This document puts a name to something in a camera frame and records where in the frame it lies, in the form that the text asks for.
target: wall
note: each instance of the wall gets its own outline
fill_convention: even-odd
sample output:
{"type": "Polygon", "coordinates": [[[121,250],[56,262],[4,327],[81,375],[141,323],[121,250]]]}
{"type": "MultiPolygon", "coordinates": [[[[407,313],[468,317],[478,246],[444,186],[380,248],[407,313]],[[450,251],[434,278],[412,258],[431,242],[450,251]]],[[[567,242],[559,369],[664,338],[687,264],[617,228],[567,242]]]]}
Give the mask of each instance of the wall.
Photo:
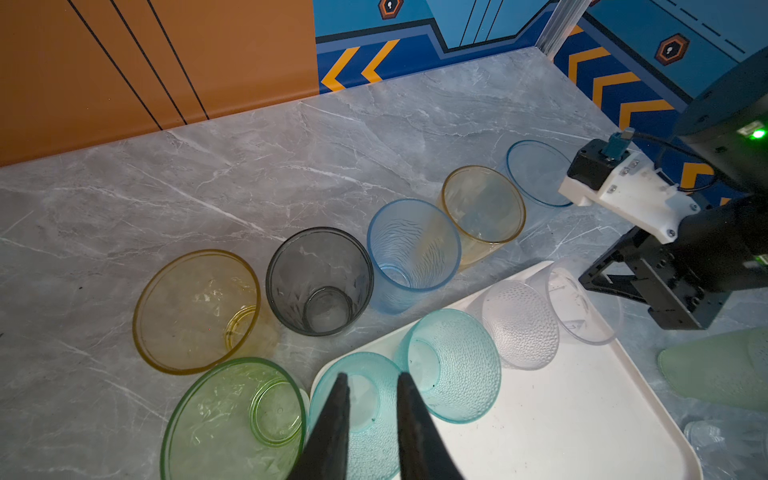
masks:
{"type": "MultiPolygon", "coordinates": [[[[554,58],[620,128],[672,135],[680,112],[708,85],[768,45],[762,0],[594,0],[554,58]]],[[[650,157],[660,148],[638,141],[650,157]]],[[[683,187],[707,184],[711,167],[674,152],[665,173],[683,187]]],[[[741,194],[716,184],[713,204],[741,194]]]]}
{"type": "Polygon", "coordinates": [[[532,46],[549,0],[0,5],[0,165],[532,46]]]}

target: table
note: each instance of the table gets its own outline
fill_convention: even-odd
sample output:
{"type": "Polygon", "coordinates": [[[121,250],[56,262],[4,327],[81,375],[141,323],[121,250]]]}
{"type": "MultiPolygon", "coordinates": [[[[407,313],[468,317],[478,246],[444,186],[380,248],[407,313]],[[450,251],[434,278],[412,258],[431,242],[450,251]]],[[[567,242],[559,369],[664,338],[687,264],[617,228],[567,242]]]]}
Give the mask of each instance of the table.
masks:
{"type": "MultiPolygon", "coordinates": [[[[384,204],[435,201],[448,173],[497,167],[516,141],[573,157],[616,130],[528,48],[2,168],[0,478],[159,478],[165,425],[198,376],[147,365],[131,322],[141,290],[173,258],[231,250],[263,285],[272,253],[304,228],[364,241],[384,204]]],[[[604,208],[574,207],[400,316],[368,309],[325,338],[272,318],[257,347],[309,389],[325,362],[541,260],[593,260],[629,228],[604,208]]],[[[677,397],[655,357],[766,325],[767,307],[766,290],[736,293],[710,330],[671,333],[629,304],[620,340],[681,425],[756,417],[677,397]]]]}

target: black cup rim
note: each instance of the black cup rim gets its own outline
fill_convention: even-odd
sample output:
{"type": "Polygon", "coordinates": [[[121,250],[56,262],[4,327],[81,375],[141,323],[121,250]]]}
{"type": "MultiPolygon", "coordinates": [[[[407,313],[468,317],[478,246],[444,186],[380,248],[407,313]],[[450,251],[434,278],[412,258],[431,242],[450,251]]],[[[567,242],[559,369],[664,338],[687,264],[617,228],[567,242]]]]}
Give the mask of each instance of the black cup rim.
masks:
{"type": "Polygon", "coordinates": [[[270,265],[266,268],[266,279],[264,280],[264,289],[266,290],[266,301],[270,305],[270,310],[272,310],[272,313],[275,314],[275,317],[282,323],[286,328],[299,333],[301,335],[306,336],[329,336],[334,335],[336,333],[341,332],[342,330],[345,330],[349,328],[354,322],[357,321],[357,319],[362,315],[363,312],[366,311],[366,308],[368,307],[368,303],[371,300],[371,296],[373,295],[373,262],[371,261],[371,256],[368,254],[368,251],[365,249],[365,247],[362,246],[362,243],[359,242],[351,233],[345,232],[344,230],[334,228],[334,227],[311,227],[307,228],[305,230],[301,230],[300,232],[295,233],[294,235],[291,235],[288,237],[286,241],[284,241],[280,246],[275,250],[275,253],[272,255],[272,258],[270,259],[270,265]],[[360,251],[362,254],[362,257],[366,259],[366,265],[368,266],[368,280],[370,282],[371,287],[368,289],[368,295],[366,296],[365,300],[363,300],[359,312],[355,314],[352,319],[346,324],[342,325],[337,329],[329,330],[327,332],[308,332],[303,329],[296,328],[293,325],[290,325],[288,321],[286,321],[283,316],[278,311],[276,305],[275,305],[275,299],[272,296],[272,273],[275,267],[275,262],[277,261],[277,257],[280,256],[280,254],[298,237],[303,237],[305,235],[310,235],[311,233],[315,232],[330,232],[335,233],[336,235],[340,235],[341,237],[346,238],[349,240],[349,242],[357,247],[357,250],[360,251]]]}

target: light blue panel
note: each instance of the light blue panel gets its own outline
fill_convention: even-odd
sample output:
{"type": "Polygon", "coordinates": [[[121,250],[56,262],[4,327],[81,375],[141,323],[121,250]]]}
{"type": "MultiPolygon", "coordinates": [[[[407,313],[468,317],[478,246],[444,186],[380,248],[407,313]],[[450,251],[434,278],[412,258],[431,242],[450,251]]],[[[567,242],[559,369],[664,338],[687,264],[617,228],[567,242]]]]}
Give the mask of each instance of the light blue panel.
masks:
{"type": "Polygon", "coordinates": [[[650,0],[599,2],[588,13],[691,97],[737,64],[650,0]],[[663,40],[678,33],[690,40],[688,50],[681,60],[664,66],[656,60],[656,51],[663,40]]]}
{"type": "Polygon", "coordinates": [[[525,24],[547,4],[547,0],[512,0],[503,2],[498,11],[496,23],[493,25],[488,40],[516,35],[525,24]]]}
{"type": "Polygon", "coordinates": [[[432,18],[427,0],[405,0],[397,16],[390,20],[382,20],[378,0],[314,0],[314,8],[316,37],[432,18]]]}
{"type": "Polygon", "coordinates": [[[494,24],[494,20],[497,18],[496,14],[499,12],[501,7],[502,0],[491,0],[490,4],[488,5],[488,14],[486,14],[485,20],[483,20],[482,25],[480,25],[480,31],[478,32],[477,40],[478,42],[490,40],[489,32],[491,31],[491,26],[494,24]]]}
{"type": "Polygon", "coordinates": [[[675,0],[659,6],[738,61],[768,45],[766,0],[675,0]]]}
{"type": "MultiPolygon", "coordinates": [[[[408,5],[408,1],[403,4],[403,8],[408,5]]],[[[437,25],[440,27],[440,33],[445,39],[448,48],[458,47],[462,43],[462,35],[467,26],[469,13],[472,11],[473,0],[426,0],[435,16],[437,25]]]]}
{"type": "Polygon", "coordinates": [[[462,45],[472,45],[475,43],[475,39],[479,33],[480,23],[483,21],[483,16],[488,13],[489,3],[489,0],[478,0],[475,3],[475,8],[472,10],[472,16],[469,17],[469,22],[467,22],[467,32],[464,34],[462,45]]]}

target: black diagonal line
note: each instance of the black diagonal line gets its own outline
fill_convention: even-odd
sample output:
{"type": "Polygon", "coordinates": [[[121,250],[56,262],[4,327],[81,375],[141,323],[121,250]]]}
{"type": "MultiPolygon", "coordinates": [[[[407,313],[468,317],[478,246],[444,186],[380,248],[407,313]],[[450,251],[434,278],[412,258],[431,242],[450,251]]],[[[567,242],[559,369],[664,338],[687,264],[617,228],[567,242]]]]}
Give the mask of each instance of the black diagonal line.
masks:
{"type": "Polygon", "coordinates": [[[475,40],[472,40],[472,43],[477,42],[478,40],[478,33],[480,33],[480,28],[482,28],[482,22],[485,20],[485,14],[488,13],[488,7],[491,6],[491,0],[488,0],[488,4],[485,6],[485,12],[482,13],[482,18],[480,18],[480,25],[478,26],[478,31],[475,32],[475,40]]]}
{"type": "Polygon", "coordinates": [[[144,110],[146,110],[149,116],[152,117],[152,121],[154,122],[154,124],[157,125],[157,128],[159,128],[160,130],[163,130],[160,124],[158,124],[157,120],[154,119],[154,115],[152,114],[152,112],[149,111],[149,108],[147,108],[147,105],[144,103],[143,100],[141,100],[141,97],[139,97],[139,94],[136,93],[134,86],[131,85],[131,83],[125,77],[125,74],[123,74],[123,71],[120,69],[120,67],[118,67],[118,64],[115,63],[114,59],[112,58],[112,55],[110,55],[107,49],[104,48],[104,46],[101,44],[101,40],[98,39],[94,31],[91,29],[91,26],[88,24],[88,22],[85,21],[85,18],[83,18],[83,15],[80,14],[80,11],[78,10],[78,8],[74,6],[74,3],[72,3],[72,0],[67,0],[67,2],[69,3],[69,6],[72,7],[72,10],[74,10],[74,13],[78,14],[78,17],[80,17],[80,21],[83,22],[83,25],[85,25],[85,27],[88,29],[91,35],[93,35],[94,40],[96,41],[96,43],[98,43],[98,46],[101,47],[101,50],[103,50],[104,53],[107,55],[107,58],[109,58],[109,61],[112,62],[112,64],[117,69],[120,76],[123,78],[123,80],[125,80],[125,83],[131,89],[131,91],[134,92],[134,95],[136,95],[136,98],[138,98],[139,102],[141,102],[141,106],[144,107],[144,110]]]}
{"type": "Polygon", "coordinates": [[[192,80],[190,80],[190,76],[187,75],[187,70],[184,69],[184,66],[181,64],[181,59],[179,58],[179,54],[176,53],[176,48],[174,48],[174,44],[170,42],[170,38],[168,37],[168,33],[165,31],[165,27],[163,26],[163,22],[160,21],[160,17],[157,16],[157,12],[154,10],[154,5],[152,5],[151,0],[147,0],[147,3],[149,4],[149,8],[152,9],[152,13],[154,14],[155,20],[157,20],[157,24],[160,26],[160,30],[163,31],[163,35],[165,35],[165,39],[168,41],[168,45],[170,46],[171,51],[174,53],[174,56],[176,57],[176,61],[179,62],[179,66],[181,67],[181,71],[184,72],[184,77],[187,78],[187,83],[189,83],[190,88],[192,89],[192,93],[194,93],[194,97],[197,99],[197,103],[200,104],[200,108],[203,109],[203,113],[205,114],[205,118],[207,120],[210,120],[210,117],[208,116],[208,112],[205,111],[205,107],[203,106],[203,102],[200,101],[200,96],[197,95],[197,90],[194,89],[194,86],[192,85],[192,80]]]}
{"type": "Polygon", "coordinates": [[[181,117],[181,120],[186,125],[187,124],[187,119],[184,118],[184,116],[181,114],[181,110],[179,110],[179,107],[176,106],[176,102],[174,101],[173,97],[170,96],[170,92],[168,91],[167,88],[165,88],[165,84],[160,79],[160,75],[157,74],[157,70],[154,69],[154,65],[152,65],[151,61],[149,61],[149,57],[147,56],[147,54],[144,53],[144,49],[141,47],[141,44],[139,43],[138,39],[136,38],[136,35],[134,35],[134,31],[131,30],[131,27],[128,26],[128,22],[125,21],[125,17],[123,17],[123,14],[120,12],[120,9],[118,8],[118,5],[116,3],[114,3],[114,0],[109,0],[109,1],[112,2],[112,6],[114,7],[114,10],[118,13],[118,15],[120,15],[120,20],[123,21],[123,25],[125,25],[125,28],[128,29],[128,33],[131,34],[131,37],[136,42],[136,46],[139,47],[139,51],[144,56],[144,60],[147,61],[147,63],[149,64],[149,68],[152,69],[152,72],[154,73],[154,76],[157,78],[157,81],[160,82],[160,85],[163,87],[163,90],[165,90],[165,94],[168,96],[168,100],[170,100],[171,104],[174,105],[174,108],[176,109],[176,112],[179,114],[179,116],[181,117]]]}
{"type": "Polygon", "coordinates": [[[477,2],[478,0],[475,0],[475,3],[472,4],[472,10],[469,11],[469,17],[467,18],[467,25],[464,25],[464,33],[462,34],[462,40],[458,43],[459,46],[461,46],[461,44],[464,43],[464,35],[467,35],[467,27],[469,26],[469,21],[472,20],[472,13],[474,13],[475,11],[475,5],[477,5],[477,2]]]}
{"type": "Polygon", "coordinates": [[[485,36],[485,41],[488,41],[488,37],[491,36],[491,30],[493,30],[493,25],[496,23],[496,17],[498,17],[498,13],[502,10],[502,5],[503,4],[504,4],[504,0],[502,0],[498,4],[498,10],[496,11],[496,15],[493,17],[493,22],[491,22],[491,27],[488,29],[488,34],[485,36]]]}

